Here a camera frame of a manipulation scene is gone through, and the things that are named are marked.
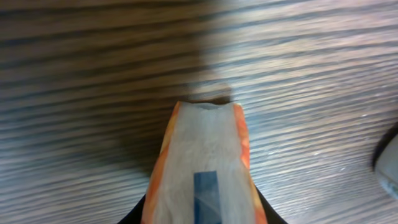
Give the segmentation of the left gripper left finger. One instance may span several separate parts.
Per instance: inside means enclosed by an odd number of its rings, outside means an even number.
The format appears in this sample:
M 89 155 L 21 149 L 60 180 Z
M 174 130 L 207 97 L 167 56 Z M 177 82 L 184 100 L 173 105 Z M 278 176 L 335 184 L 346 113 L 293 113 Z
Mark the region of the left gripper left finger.
M 142 211 L 146 195 L 144 195 L 136 206 L 118 224 L 141 224 Z

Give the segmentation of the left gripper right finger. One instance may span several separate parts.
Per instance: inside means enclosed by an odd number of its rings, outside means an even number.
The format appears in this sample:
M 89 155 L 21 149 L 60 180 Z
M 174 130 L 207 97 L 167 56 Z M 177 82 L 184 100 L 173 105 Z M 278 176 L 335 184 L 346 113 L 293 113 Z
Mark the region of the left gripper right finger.
M 287 222 L 271 207 L 268 201 L 261 194 L 260 190 L 254 186 L 254 208 L 256 223 L 265 224 L 287 224 Z

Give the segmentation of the orange snack packet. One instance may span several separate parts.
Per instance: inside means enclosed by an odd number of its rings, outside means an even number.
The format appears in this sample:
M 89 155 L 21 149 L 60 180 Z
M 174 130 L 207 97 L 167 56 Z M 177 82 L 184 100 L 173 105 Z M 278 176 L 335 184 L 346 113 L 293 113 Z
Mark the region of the orange snack packet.
M 267 224 L 250 175 L 249 135 L 241 105 L 175 105 L 141 222 Z

